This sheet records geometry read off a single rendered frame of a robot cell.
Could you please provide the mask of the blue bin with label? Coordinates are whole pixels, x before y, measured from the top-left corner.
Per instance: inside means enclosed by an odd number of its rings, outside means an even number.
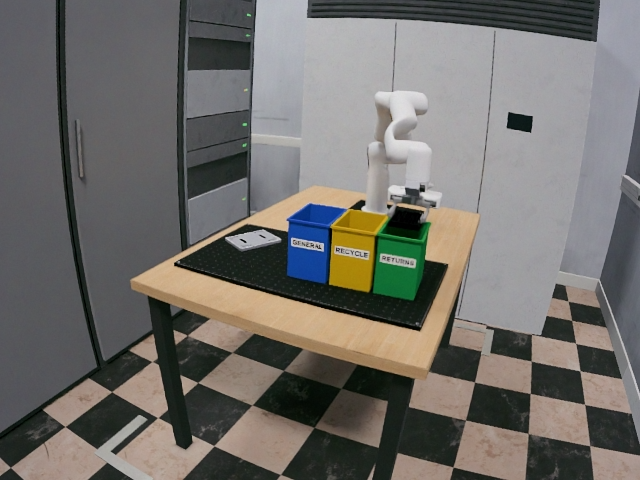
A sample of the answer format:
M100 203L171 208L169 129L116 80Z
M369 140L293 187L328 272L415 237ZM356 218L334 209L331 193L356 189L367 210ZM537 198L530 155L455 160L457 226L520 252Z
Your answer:
M289 221L287 276L320 283L329 280L330 226L347 210L309 203L286 219Z

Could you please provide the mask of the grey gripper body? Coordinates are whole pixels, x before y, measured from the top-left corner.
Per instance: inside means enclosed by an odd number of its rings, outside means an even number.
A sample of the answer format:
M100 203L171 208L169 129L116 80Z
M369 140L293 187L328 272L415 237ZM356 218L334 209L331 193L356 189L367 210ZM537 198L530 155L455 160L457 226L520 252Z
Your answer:
M390 197L390 194L391 194L391 197ZM422 199L425 199L425 201L430 202L430 208L432 209L440 209L440 206L441 206L442 193L440 192L426 190L425 193L420 193L420 196L416 197L416 196L405 195L405 186L395 186L395 185L391 186L388 189L387 201L394 202L394 197L401 198L401 196L411 197L411 205L414 205L415 198L422 198Z

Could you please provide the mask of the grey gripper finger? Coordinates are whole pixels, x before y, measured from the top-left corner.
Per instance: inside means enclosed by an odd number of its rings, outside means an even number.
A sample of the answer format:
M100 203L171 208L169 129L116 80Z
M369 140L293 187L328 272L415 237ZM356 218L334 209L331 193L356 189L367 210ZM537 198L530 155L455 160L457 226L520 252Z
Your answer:
M399 204L403 203L403 204L411 205L411 197L409 197L409 196L401 196L401 198L400 197L394 197L393 206L390 208L390 210L387 213L387 217L390 217L390 219L392 218L392 216L395 213L395 209L397 207L397 203L399 203Z
M421 224L422 224L422 222L425 223L426 220L427 220L428 212L430 210L430 202L426 202L425 199L422 199L422 198L415 198L414 205L415 206L422 206L422 207L426 208L426 211L425 211L425 213L422 214L421 221L420 221Z

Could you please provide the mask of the yellow open-top bin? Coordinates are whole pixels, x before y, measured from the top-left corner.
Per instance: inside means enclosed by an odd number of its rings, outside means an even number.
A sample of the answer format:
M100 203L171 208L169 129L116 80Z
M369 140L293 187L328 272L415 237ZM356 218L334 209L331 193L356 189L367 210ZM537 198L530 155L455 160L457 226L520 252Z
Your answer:
M348 209L330 226L330 285L370 291L378 249L376 235L388 218L384 214Z

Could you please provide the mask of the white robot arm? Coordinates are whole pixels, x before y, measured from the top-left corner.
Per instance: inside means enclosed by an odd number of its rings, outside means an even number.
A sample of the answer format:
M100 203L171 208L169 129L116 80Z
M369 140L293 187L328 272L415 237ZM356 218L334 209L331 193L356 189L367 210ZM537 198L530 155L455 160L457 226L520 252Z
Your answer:
M426 114L428 100L420 92L395 91L378 92L374 101L377 142L367 148L367 195L362 211L387 215L390 176L385 164L407 164L405 195L419 197L421 192L434 186L429 181L432 150L426 143L411 141L412 130L418 123L416 116Z

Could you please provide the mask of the green open-top bin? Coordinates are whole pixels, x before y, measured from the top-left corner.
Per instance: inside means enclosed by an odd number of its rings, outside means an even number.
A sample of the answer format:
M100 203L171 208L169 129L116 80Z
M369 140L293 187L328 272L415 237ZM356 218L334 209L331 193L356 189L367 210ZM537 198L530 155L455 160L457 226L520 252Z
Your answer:
M414 231L389 227L389 220L390 217L377 233L373 293L414 301L423 276L432 222L422 222L419 231Z

